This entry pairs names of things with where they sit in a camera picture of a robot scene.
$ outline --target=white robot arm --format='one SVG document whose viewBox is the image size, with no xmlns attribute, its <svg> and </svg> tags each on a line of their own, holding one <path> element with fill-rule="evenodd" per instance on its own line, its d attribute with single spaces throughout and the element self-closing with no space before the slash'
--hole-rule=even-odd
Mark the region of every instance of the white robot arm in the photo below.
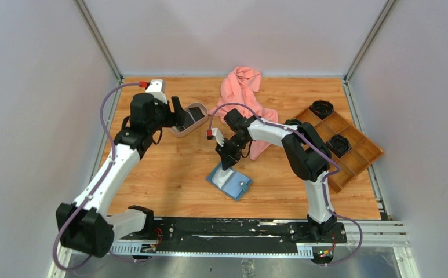
<svg viewBox="0 0 448 278">
<path fill-rule="evenodd" d="M 329 164 L 311 148 L 304 149 L 302 140 L 291 131 L 297 130 L 326 156 L 331 157 L 329 149 L 312 125 L 309 123 L 281 125 L 257 119 L 255 116 L 247 119 L 237 109 L 229 111 L 224 120 L 231 130 L 236 132 L 235 135 L 230 139 L 224 138 L 216 128 L 207 134 L 208 139 L 217 140 L 216 151 L 221 157 L 223 170 L 239 161 L 241 150 L 251 140 L 265 141 L 283 148 L 292 170 L 304 182 L 309 201 L 308 220 L 313 223 L 310 227 L 315 229 L 311 232 L 325 235 L 336 223 L 336 217 L 331 213 L 334 209 L 331 206 L 329 190 L 326 190 L 326 197 L 323 193 L 322 180 L 328 174 Z"/>
<path fill-rule="evenodd" d="M 119 187 L 154 143 L 152 136 L 163 127 L 181 126 L 185 112 L 179 99 L 172 97 L 174 112 L 164 94 L 164 81 L 152 80 L 145 93 L 133 96 L 130 116 L 123 120 L 121 131 L 114 139 L 116 155 L 111 150 L 101 169 L 88 187 L 71 204 L 62 203 L 57 211 L 58 228 L 67 222 L 60 242 L 63 246 L 93 255 L 104 256 L 114 240 L 130 233 L 151 233 L 154 213 L 143 207 L 131 206 L 124 213 L 107 216 L 108 208 Z M 99 187 L 92 192 L 99 181 Z M 75 210 L 82 210 L 72 219 Z"/>
</svg>

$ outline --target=red cable connector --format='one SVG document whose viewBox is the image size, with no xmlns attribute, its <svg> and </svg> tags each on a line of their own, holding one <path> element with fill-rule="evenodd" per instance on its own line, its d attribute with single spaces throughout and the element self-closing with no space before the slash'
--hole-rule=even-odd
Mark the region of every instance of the red cable connector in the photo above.
<svg viewBox="0 0 448 278">
<path fill-rule="evenodd" d="M 148 85 L 150 85 L 150 83 L 146 82 L 146 81 L 140 81 L 140 87 L 141 88 L 148 88 Z"/>
</svg>

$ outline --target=pink cloth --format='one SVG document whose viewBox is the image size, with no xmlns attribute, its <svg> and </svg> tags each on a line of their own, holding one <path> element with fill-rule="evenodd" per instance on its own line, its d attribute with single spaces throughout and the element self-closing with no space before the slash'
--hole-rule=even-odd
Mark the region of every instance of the pink cloth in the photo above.
<svg viewBox="0 0 448 278">
<path fill-rule="evenodd" d="M 222 82 L 220 86 L 220 94 L 217 106 L 212 108 L 209 113 L 212 114 L 215 109 L 224 103 L 242 103 L 249 106 L 256 114 L 272 122 L 278 122 L 278 112 L 273 109 L 264 108 L 257 100 L 253 92 L 260 90 L 261 73 L 248 67 L 237 67 Z M 230 110 L 236 108 L 244 117 L 251 117 L 253 114 L 244 107 L 237 105 L 229 105 L 220 108 L 216 116 L 225 123 L 224 116 Z M 265 141 L 256 141 L 251 145 L 251 160 L 256 160 L 260 153 L 270 146 Z"/>
</svg>

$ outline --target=wooden floor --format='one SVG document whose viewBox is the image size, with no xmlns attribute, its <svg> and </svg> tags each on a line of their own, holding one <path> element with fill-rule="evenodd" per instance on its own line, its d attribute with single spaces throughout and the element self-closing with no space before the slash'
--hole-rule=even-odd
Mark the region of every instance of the wooden floor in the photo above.
<svg viewBox="0 0 448 278">
<path fill-rule="evenodd" d="M 150 81 L 150 77 L 126 78 L 125 82 Z M 166 95 L 179 96 L 183 107 L 201 102 L 212 108 L 220 97 L 223 78 L 164 78 Z M 119 99 L 111 134 L 120 129 L 129 115 L 132 96 L 138 87 L 124 88 Z M 351 121 L 347 99 L 338 78 L 263 78 L 256 97 L 278 111 L 280 122 L 299 113 L 315 100 L 327 100 Z M 226 137 L 232 131 L 218 119 L 213 121 Z M 153 145 L 128 175 L 114 198 L 109 213 L 121 213 L 133 204 L 154 210 L 157 216 L 229 218 L 305 218 L 307 196 L 302 181 L 290 169 L 283 149 L 270 146 L 255 161 L 241 159 L 234 169 L 253 179 L 241 201 L 234 201 L 209 184 L 205 177 L 220 158 L 215 140 L 207 140 L 208 121 L 189 135 L 176 138 L 163 132 L 159 145 Z M 367 171 L 340 193 L 331 192 L 337 213 L 363 219 L 379 219 L 377 203 Z"/>
</svg>

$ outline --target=purple cable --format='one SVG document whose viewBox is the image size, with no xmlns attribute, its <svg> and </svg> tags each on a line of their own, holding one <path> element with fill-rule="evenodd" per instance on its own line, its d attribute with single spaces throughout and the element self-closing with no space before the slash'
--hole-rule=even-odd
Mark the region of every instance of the purple cable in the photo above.
<svg viewBox="0 0 448 278">
<path fill-rule="evenodd" d="M 113 165 L 113 161 L 114 158 L 116 157 L 116 145 L 115 142 L 113 140 L 113 138 L 110 135 L 110 131 L 108 130 L 108 127 L 106 126 L 106 123 L 104 122 L 104 106 L 106 105 L 106 102 L 108 101 L 108 98 L 117 90 L 123 88 L 123 87 L 128 87 L 128 86 L 140 86 L 140 83 L 126 83 L 126 84 L 122 84 L 119 85 L 118 87 L 112 89 L 103 99 L 103 102 L 101 103 L 101 109 L 99 110 L 99 117 L 101 119 L 101 125 L 103 126 L 103 130 L 104 133 L 106 134 L 106 136 L 108 137 L 108 141 L 111 145 L 111 157 L 112 157 L 112 161 L 109 162 L 108 167 L 106 168 L 106 170 L 104 171 L 103 175 L 101 175 L 101 177 L 99 178 L 99 180 L 97 181 L 97 183 L 95 184 L 95 186 L 92 188 L 92 190 L 89 192 L 88 196 L 92 196 L 94 193 L 96 193 L 96 190 L 99 188 L 99 186 L 101 186 L 101 183 L 104 181 L 104 179 L 106 178 L 106 176 L 108 175 L 108 173 L 111 170 L 111 167 Z M 77 216 L 77 214 L 80 213 L 80 211 L 84 208 L 84 206 L 87 204 L 87 202 L 89 201 L 88 196 L 84 199 L 84 201 L 82 201 L 82 203 L 77 207 L 77 209 L 75 209 L 74 213 L 72 213 L 72 215 L 70 215 L 69 218 L 67 218 L 67 220 L 65 221 L 65 223 L 63 223 L 63 226 L 60 228 L 60 230 L 58 231 L 58 235 L 55 238 L 55 241 L 53 243 L 53 261 L 55 262 L 55 265 L 63 270 L 63 271 L 69 271 L 69 270 L 76 270 L 78 268 L 83 267 L 88 260 L 90 259 L 91 255 L 89 255 L 83 262 L 81 262 L 79 265 L 73 266 L 73 267 L 65 267 L 63 265 L 61 265 L 60 260 L 58 259 L 58 253 L 57 253 L 57 249 L 58 249 L 58 244 L 60 243 L 60 238 L 63 235 L 63 233 L 65 232 L 65 230 L 67 229 L 67 227 L 70 225 L 70 223 L 72 223 L 72 220 L 74 220 L 74 218 Z"/>
<path fill-rule="evenodd" d="M 331 173 L 327 173 L 327 174 L 322 178 L 322 180 L 321 180 L 322 189 L 323 189 L 323 197 L 325 198 L 325 204 L 326 204 L 326 207 L 327 207 L 329 213 L 331 213 L 333 216 L 335 216 L 335 217 L 337 217 L 337 218 L 344 219 L 344 220 L 348 220 L 348 221 L 352 222 L 353 224 L 355 224 L 355 225 L 359 228 L 360 239 L 359 239 L 359 244 L 357 245 L 357 248 L 352 252 L 352 254 L 350 254 L 350 255 L 347 256 L 346 258 L 343 258 L 343 259 L 341 259 L 341 260 L 339 260 L 339 261 L 337 261 L 337 262 L 332 262 L 332 263 L 329 263 L 329 264 L 318 264 L 318 265 L 320 265 L 320 266 L 338 265 L 338 264 L 341 264 L 342 262 L 345 262 L 345 261 L 351 259 L 351 258 L 352 258 L 352 257 L 353 257 L 353 256 L 360 250 L 360 247 L 362 246 L 362 240 L 363 240 L 362 227 L 360 227 L 360 225 L 357 223 L 357 221 L 353 220 L 352 218 L 349 218 L 349 217 L 346 217 L 346 216 L 342 216 L 342 215 L 338 215 L 338 214 L 336 214 L 334 211 L 332 211 L 332 210 L 330 209 L 330 205 L 331 205 L 331 204 L 328 202 L 327 191 L 326 191 L 327 189 L 326 189 L 326 184 L 325 184 L 325 181 L 326 181 L 326 179 L 327 179 L 329 176 L 334 175 L 334 174 L 336 174 L 336 173 L 339 173 L 339 172 L 341 171 L 341 167 L 340 167 L 337 163 L 335 163 L 331 158 L 329 158 L 327 155 L 325 155 L 323 152 L 321 152 L 315 145 L 311 144 L 311 142 L 309 142 L 309 140 L 307 140 L 307 139 L 304 137 L 304 135 L 302 135 L 302 133 L 300 133 L 299 131 L 297 131 L 297 130 L 295 130 L 295 129 L 291 129 L 291 128 L 289 128 L 289 127 L 287 127 L 287 126 L 285 126 L 285 125 L 279 124 L 279 123 L 265 122 L 265 121 L 263 121 L 263 120 L 261 119 L 261 117 L 258 116 L 258 114 L 256 114 L 256 112 L 254 112 L 250 107 L 248 107 L 247 105 L 242 104 L 242 103 L 225 103 L 225 104 L 223 104 L 223 105 L 217 107 L 217 108 L 215 109 L 215 111 L 213 111 L 212 116 L 210 117 L 209 130 L 212 129 L 212 120 L 213 120 L 213 118 L 215 117 L 215 114 L 217 113 L 217 111 L 218 111 L 220 108 L 222 108 L 222 107 L 224 107 L 224 106 L 228 106 L 228 105 L 238 105 L 238 106 L 242 106 L 242 107 L 248 109 L 248 110 L 254 115 L 254 117 L 255 117 L 257 120 L 259 120 L 261 123 L 263 123 L 263 124 L 265 124 L 265 125 L 267 125 L 267 126 L 279 127 L 279 128 L 281 128 L 281 129 L 284 129 L 284 128 L 285 128 L 286 130 L 288 130 L 288 131 L 290 131 L 290 132 L 293 132 L 295 135 L 297 135 L 299 138 L 301 138 L 301 140 L 303 140 L 307 145 L 309 145 L 310 148 L 312 148 L 316 153 L 318 153 L 318 155 L 320 155 L 322 158 L 324 158 L 324 160 L 328 161 L 329 163 L 331 163 L 331 164 L 336 168 L 335 171 L 333 171 L 333 172 L 331 172 Z"/>
</svg>

